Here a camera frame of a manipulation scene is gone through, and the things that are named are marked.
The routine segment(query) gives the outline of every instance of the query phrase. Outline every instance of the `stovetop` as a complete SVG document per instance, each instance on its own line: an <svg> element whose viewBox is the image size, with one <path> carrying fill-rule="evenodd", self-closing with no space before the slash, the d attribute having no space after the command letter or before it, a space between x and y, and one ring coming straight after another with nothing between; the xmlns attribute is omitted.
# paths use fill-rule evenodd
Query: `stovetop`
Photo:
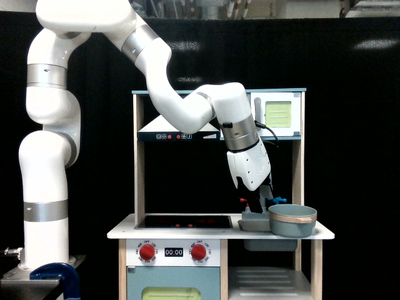
<svg viewBox="0 0 400 300"><path fill-rule="evenodd" d="M136 229L226 229L229 216L146 216Z"/></svg>

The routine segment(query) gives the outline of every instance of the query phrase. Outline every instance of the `red knob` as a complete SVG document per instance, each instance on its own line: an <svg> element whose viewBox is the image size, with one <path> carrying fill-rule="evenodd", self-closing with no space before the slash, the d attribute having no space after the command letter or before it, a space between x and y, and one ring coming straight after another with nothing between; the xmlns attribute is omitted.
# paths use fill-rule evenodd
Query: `red knob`
<svg viewBox="0 0 400 300"><path fill-rule="evenodd" d="M206 257L206 248L204 248L203 245L194 245L192 248L192 258L194 258L197 261L201 261Z"/></svg>
<svg viewBox="0 0 400 300"><path fill-rule="evenodd" d="M154 247L152 245L146 244L139 250L139 255L141 258L143 258L145 261L149 261L154 257L156 253L156 250L154 250Z"/></svg>

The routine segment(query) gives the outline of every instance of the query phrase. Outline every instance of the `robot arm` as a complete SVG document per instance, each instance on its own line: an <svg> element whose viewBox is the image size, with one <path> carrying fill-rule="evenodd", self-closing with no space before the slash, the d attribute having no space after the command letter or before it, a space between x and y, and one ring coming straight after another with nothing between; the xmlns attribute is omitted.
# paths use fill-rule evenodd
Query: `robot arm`
<svg viewBox="0 0 400 300"><path fill-rule="evenodd" d="M254 195L271 168L241 84L201 86L182 99L167 79L171 49L127 0L39 0L36 14L45 29L29 49L26 106L43 131L20 147L27 267L68 261L64 167L78 158L80 108L66 90L66 72L72 51L91 33L104 33L141 70L154 106L176 129L195 133L217 117L235 186Z"/></svg>

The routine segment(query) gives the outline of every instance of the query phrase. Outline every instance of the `black curtain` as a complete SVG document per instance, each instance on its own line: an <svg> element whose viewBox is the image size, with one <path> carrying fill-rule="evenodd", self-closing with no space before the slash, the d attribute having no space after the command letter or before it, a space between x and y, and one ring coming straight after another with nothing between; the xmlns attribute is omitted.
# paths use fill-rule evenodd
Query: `black curtain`
<svg viewBox="0 0 400 300"><path fill-rule="evenodd" d="M306 205L336 234L324 242L324 299L390 293L381 291L390 279L379 274L390 277L385 266L396 255L388 237L395 232L391 206L399 179L399 19L146 21L172 47L167 73L175 89L233 81L247 89L307 88ZM24 101L26 56L41 28L34 14L0 12L1 249L23 245L18 147L40 130ZM131 91L146 84L100 34L72 54L67 84L82 109L81 153L67 170L70 253L87 254L80 267L83 299L116 298L118 242L106 234L133 212ZM147 120L156 114L146 106ZM278 191L290 197L290 144L268 151ZM241 211L224 152L220 142L146 145L147 208ZM244 251L237 241L230 246L237 249L229 256L232 266L276 261L273 254Z"/></svg>

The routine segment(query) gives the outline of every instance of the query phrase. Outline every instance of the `gray pot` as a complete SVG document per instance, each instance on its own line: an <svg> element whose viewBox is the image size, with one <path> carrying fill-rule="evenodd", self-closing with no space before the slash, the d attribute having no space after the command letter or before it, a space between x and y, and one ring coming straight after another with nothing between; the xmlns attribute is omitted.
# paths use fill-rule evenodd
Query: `gray pot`
<svg viewBox="0 0 400 300"><path fill-rule="evenodd" d="M314 234L317 211L296 204L278 204L268 208L271 231L285 238L306 238Z"/></svg>

